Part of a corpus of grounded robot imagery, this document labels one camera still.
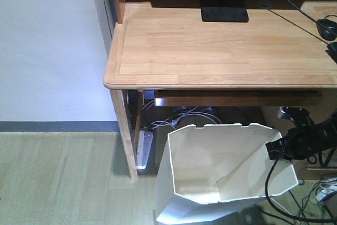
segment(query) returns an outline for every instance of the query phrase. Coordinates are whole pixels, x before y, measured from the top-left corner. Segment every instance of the monitor stand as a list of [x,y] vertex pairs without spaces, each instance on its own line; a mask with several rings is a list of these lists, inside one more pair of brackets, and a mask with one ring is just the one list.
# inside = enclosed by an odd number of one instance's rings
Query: monitor stand
[[204,22],[248,22],[244,0],[200,0]]

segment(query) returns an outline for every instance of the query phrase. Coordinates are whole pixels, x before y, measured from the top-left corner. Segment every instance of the baseboard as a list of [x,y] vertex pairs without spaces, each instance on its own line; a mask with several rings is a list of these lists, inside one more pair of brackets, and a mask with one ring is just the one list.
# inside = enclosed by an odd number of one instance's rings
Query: baseboard
[[119,132],[117,121],[0,121],[0,132]]

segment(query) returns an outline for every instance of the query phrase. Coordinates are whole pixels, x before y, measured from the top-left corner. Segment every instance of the desk leg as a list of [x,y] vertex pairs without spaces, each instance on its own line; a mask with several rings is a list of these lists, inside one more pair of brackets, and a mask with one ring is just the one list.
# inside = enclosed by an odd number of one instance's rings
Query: desk leg
[[126,155],[128,169],[130,171],[130,176],[132,179],[137,179],[138,174],[136,169],[136,161],[133,152],[130,126],[128,120],[126,94],[123,90],[110,90],[110,95],[118,119],[118,125],[120,127],[123,147]]

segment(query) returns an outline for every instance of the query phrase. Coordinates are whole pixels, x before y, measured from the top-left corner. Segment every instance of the white wall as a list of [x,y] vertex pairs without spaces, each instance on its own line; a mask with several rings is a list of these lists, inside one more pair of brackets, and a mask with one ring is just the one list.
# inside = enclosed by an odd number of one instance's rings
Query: white wall
[[0,121],[115,121],[105,63],[94,0],[0,0]]

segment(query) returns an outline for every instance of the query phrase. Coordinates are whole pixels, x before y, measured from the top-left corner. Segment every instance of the computer mouse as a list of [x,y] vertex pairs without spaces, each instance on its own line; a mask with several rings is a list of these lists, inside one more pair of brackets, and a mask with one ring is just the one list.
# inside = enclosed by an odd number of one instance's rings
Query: computer mouse
[[[336,35],[334,35],[333,33],[337,34],[337,23],[335,21],[331,21],[327,18],[325,19],[318,19],[317,23],[321,24],[321,26],[319,24],[316,24],[318,32],[320,33],[320,36],[327,40],[327,41],[333,41],[336,39]],[[329,30],[331,30],[333,33],[329,32],[328,30],[324,29],[323,27],[328,28]]]

